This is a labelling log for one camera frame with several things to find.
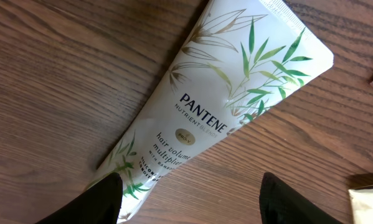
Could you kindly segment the yellow wet wipes pack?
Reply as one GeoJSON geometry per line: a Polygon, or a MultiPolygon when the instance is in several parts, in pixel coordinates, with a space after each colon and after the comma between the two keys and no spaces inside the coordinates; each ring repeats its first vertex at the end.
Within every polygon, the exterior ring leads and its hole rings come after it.
{"type": "Polygon", "coordinates": [[[354,224],[373,224],[373,185],[349,189],[354,224]]]}

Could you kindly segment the white Pantene tube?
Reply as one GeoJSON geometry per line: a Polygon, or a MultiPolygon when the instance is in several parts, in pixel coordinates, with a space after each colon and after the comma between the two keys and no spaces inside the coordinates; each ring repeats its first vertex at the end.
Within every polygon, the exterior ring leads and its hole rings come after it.
{"type": "Polygon", "coordinates": [[[333,53],[283,1],[210,1],[92,183],[123,181],[118,223],[156,182],[333,66],[333,53]]]}

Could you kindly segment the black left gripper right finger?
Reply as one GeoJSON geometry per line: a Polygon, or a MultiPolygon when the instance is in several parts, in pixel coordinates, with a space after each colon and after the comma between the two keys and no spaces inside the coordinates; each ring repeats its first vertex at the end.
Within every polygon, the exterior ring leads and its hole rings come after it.
{"type": "Polygon", "coordinates": [[[263,224],[341,224],[271,172],[263,175],[259,206],[263,224]]]}

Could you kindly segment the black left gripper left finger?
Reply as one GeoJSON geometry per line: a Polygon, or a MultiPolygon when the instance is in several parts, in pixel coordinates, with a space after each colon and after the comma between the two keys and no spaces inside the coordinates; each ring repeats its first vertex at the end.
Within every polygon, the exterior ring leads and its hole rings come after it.
{"type": "Polygon", "coordinates": [[[123,183],[116,172],[36,224],[116,224],[123,183]]]}

